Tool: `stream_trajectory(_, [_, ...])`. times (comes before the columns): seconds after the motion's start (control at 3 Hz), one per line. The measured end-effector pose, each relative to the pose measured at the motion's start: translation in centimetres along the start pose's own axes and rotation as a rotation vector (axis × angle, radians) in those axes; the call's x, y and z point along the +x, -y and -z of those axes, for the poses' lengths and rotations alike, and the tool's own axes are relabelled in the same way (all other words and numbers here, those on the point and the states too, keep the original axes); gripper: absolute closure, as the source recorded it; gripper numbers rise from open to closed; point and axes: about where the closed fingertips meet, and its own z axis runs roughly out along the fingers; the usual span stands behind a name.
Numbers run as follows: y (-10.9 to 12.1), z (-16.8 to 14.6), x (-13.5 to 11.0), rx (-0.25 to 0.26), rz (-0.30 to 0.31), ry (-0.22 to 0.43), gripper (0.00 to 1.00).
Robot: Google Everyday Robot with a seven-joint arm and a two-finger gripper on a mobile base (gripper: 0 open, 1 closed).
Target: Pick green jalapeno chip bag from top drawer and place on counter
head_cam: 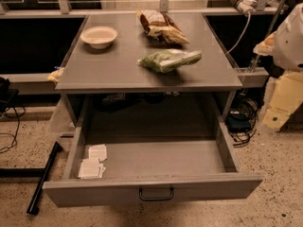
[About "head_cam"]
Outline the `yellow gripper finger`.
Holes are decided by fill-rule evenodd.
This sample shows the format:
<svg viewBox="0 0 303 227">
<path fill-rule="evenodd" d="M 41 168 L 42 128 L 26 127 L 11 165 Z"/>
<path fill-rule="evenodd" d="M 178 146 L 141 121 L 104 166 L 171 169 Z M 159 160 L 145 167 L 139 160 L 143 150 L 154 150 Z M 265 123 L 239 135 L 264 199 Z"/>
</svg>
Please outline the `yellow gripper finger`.
<svg viewBox="0 0 303 227">
<path fill-rule="evenodd" d="M 257 44 L 253 52 L 261 56 L 273 56 L 275 49 L 276 32 L 271 33 L 262 42 Z"/>
</svg>

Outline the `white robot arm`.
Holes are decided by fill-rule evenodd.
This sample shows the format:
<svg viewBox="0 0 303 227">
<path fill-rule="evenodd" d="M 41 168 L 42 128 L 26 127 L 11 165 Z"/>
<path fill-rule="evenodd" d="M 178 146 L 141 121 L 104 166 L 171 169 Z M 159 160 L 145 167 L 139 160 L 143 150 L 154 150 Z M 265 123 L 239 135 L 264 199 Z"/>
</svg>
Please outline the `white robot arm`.
<svg viewBox="0 0 303 227">
<path fill-rule="evenodd" d="M 303 71 L 303 3 L 294 7 L 278 29 L 253 50 L 272 56 L 274 64 L 284 70 Z"/>
</svg>

